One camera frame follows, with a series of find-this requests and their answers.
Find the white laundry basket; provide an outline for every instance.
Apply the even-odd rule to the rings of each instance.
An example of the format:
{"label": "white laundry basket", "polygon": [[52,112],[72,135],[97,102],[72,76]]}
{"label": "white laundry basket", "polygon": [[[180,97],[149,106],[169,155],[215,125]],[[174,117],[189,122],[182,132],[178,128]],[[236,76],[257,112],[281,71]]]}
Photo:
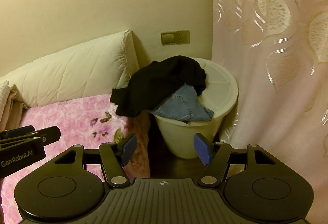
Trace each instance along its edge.
{"label": "white laundry basket", "polygon": [[211,121],[184,122],[156,117],[156,122],[170,152],[180,158],[195,158],[194,135],[203,134],[213,141],[224,116],[237,101],[238,87],[234,77],[222,66],[201,58],[194,58],[206,72],[206,89],[198,97],[200,103],[214,111]]}

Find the curtain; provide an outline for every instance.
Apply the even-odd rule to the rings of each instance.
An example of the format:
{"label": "curtain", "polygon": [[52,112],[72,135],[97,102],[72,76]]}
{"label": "curtain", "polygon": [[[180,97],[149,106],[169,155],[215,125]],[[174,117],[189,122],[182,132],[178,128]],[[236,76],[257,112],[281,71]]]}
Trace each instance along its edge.
{"label": "curtain", "polygon": [[258,144],[314,189],[307,216],[328,219],[328,0],[213,0],[213,61],[239,86],[219,132]]}

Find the dark floor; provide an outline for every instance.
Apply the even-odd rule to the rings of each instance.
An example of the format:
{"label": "dark floor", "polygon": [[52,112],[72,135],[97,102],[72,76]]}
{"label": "dark floor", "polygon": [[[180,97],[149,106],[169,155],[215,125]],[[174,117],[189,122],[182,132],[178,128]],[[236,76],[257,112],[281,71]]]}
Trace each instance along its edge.
{"label": "dark floor", "polygon": [[166,147],[153,115],[150,114],[148,156],[150,176],[152,178],[192,178],[197,181],[205,170],[201,160],[197,158],[182,159],[171,154]]}

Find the pink blanket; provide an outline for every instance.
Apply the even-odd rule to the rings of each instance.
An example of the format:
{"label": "pink blanket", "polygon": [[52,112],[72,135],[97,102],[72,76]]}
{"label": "pink blanket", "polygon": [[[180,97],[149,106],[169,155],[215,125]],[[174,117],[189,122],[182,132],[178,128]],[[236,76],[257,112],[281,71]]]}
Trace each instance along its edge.
{"label": "pink blanket", "polygon": [[[150,177],[147,155],[150,127],[148,113],[143,112],[137,118],[119,117],[115,115],[116,106],[109,100],[110,94],[105,94],[27,110],[21,127],[32,125],[38,130],[58,126],[61,138],[58,142],[45,146],[45,159],[4,179],[1,197],[6,224],[17,224],[22,220],[14,200],[14,188],[18,181],[75,144],[82,144],[85,149],[98,148],[101,143],[119,143],[130,133],[135,133],[137,149],[124,171],[130,179]],[[100,165],[88,165],[87,170],[104,181]]]}

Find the cream wall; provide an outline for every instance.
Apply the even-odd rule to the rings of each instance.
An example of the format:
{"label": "cream wall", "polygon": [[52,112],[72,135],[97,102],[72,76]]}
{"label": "cream wall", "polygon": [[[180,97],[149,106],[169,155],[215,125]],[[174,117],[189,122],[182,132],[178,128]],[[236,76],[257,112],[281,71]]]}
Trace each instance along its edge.
{"label": "cream wall", "polygon": [[[173,55],[211,58],[212,0],[0,0],[0,76],[39,57],[131,29],[140,66]],[[160,33],[190,30],[190,44]]]}

